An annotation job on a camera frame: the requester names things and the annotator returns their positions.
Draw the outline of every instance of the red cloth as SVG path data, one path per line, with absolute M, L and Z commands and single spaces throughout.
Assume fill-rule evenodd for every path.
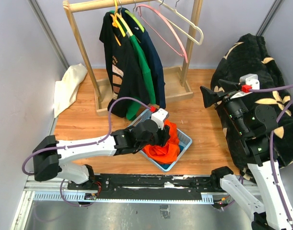
M 177 126 L 169 120 L 166 120 L 164 124 L 170 126 L 169 134 L 171 136 L 166 145 L 164 147 L 147 145 L 143 151 L 149 158 L 160 164 L 171 164 L 177 160 L 180 153 Z

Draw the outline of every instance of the red connector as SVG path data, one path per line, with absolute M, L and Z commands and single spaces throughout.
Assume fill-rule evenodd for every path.
M 241 91 L 242 92 L 250 92 L 249 90 L 252 88 L 252 86 L 250 86 L 250 85 L 243 85 L 242 87 L 241 87 Z
M 156 107 L 154 107 L 154 106 L 151 106 L 151 109 L 150 109 L 150 111 L 151 111 L 152 113 L 156 112 L 156 110 L 157 110 L 157 108 L 156 108 Z

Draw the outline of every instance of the metal floor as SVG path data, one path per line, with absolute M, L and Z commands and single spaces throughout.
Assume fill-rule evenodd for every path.
M 33 204 L 25 230 L 250 230 L 250 222 L 237 203 L 224 212 L 211 205 L 95 203 L 88 208 L 64 202 Z M 60 216 L 57 220 L 46 222 Z

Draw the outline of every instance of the laundry basket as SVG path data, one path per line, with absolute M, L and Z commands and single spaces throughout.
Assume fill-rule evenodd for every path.
M 152 113 L 149 109 L 144 110 L 131 124 L 130 126 L 135 126 L 137 125 L 139 122 L 145 121 L 146 119 L 149 119 L 151 117 Z M 149 158 L 145 152 L 143 152 L 142 150 L 140 151 L 140 153 L 142 153 L 142 155 L 144 157 L 146 157 L 150 162 L 152 162 L 154 165 L 156 165 L 161 171 L 163 172 L 168 172 L 170 171 L 173 166 L 176 164 L 176 162 L 181 158 L 181 156 L 185 153 L 185 151 L 187 151 L 187 149 L 189 148 L 189 146 L 192 144 L 192 139 L 190 137 L 188 137 L 186 134 L 184 134 L 182 131 L 180 131 L 179 129 L 177 129 L 177 136 L 179 138 L 179 145 L 183 147 L 182 151 L 180 152 L 180 154 L 177 157 L 177 160 L 174 161 L 172 164 L 170 165 L 160 165 L 158 162 L 154 161 L 153 159 Z

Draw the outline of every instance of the robotic arm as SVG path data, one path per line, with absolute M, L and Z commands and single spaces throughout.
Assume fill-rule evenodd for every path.
M 247 162 L 260 189 L 261 203 L 239 183 L 228 167 L 212 171 L 212 185 L 216 190 L 228 192 L 241 206 L 252 222 L 254 230 L 291 230 L 293 229 L 293 208 L 289 202 L 279 174 L 277 156 L 274 156 L 275 171 L 279 180 L 285 203 L 274 182 L 269 155 L 268 134 L 278 127 L 276 113 L 268 105 L 260 104 L 249 111 L 241 97 L 251 93 L 249 89 L 259 90 L 256 74 L 248 74 L 240 78 L 240 83 L 219 80 L 225 92 L 213 92 L 203 86 L 201 91 L 205 108 L 222 101 L 224 111 L 231 119 L 238 136 L 234 141 L 239 155 Z M 291 219 L 286 214 L 289 210 Z
M 219 82 L 225 92 L 213 92 L 201 87 L 204 105 L 207 108 L 222 101 L 220 106 L 223 106 L 239 134 L 235 137 L 239 154 L 246 160 L 264 204 L 239 183 L 228 167 L 212 171 L 211 185 L 214 190 L 224 190 L 234 198 L 252 221 L 254 230 L 291 230 L 293 208 L 278 173 L 282 195 L 286 201 L 282 202 L 270 165 L 268 134 L 278 127 L 276 113 L 272 107 L 264 104 L 249 111 L 242 102 L 241 97 L 249 94 L 250 88 L 259 89 L 257 75 L 245 75 L 240 78 L 240 83 L 224 80 Z M 163 109 L 153 112 L 150 119 L 112 132 L 108 136 L 75 141 L 56 141 L 55 136 L 46 137 L 34 150 L 34 156 L 31 156 L 35 180 L 46 181 L 57 177 L 72 181 L 85 190 L 91 189 L 95 182 L 92 167 L 76 165 L 72 161 L 94 156 L 136 153 L 148 144 L 164 146 L 169 139 L 169 126 L 164 125 L 168 112 Z M 278 172 L 277 156 L 274 156 L 274 160 Z M 286 209 L 289 210 L 292 221 L 287 217 Z
M 89 165 L 77 165 L 72 161 L 95 156 L 117 156 L 136 153 L 146 145 L 164 146 L 169 140 L 169 126 L 164 125 L 168 112 L 159 109 L 150 119 L 112 132 L 110 136 L 92 139 L 56 141 L 55 136 L 46 137 L 34 152 L 56 147 L 33 157 L 35 180 L 52 178 L 70 180 L 89 189 L 94 183 L 94 172 Z

